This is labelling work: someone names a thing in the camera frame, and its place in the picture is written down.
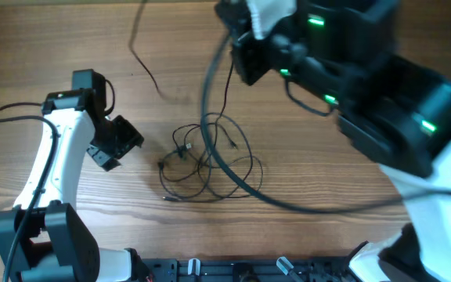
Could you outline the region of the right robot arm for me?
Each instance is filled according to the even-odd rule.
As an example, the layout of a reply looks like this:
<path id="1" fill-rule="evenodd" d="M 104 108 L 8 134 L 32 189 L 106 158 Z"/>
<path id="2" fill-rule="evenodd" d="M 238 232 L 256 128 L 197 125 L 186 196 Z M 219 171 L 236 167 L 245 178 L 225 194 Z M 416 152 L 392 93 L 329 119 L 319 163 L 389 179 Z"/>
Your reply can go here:
<path id="1" fill-rule="evenodd" d="M 396 1 L 220 1 L 243 82 L 270 70 L 338 112 L 351 144 L 390 179 L 410 222 L 366 242 L 363 281 L 451 281 L 451 83 L 395 53 Z"/>

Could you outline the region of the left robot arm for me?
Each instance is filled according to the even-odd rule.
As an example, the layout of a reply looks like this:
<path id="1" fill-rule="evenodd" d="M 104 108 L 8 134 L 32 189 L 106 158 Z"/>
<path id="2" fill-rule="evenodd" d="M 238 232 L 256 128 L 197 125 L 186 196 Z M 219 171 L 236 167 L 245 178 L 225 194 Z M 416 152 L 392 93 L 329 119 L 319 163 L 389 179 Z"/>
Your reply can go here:
<path id="1" fill-rule="evenodd" d="M 86 155 L 104 171 L 144 138 L 114 107 L 113 86 L 93 69 L 76 70 L 69 91 L 51 92 L 33 117 L 43 124 L 29 178 L 8 211 L 0 211 L 4 281 L 151 281 L 133 248 L 101 248 L 76 211 Z"/>

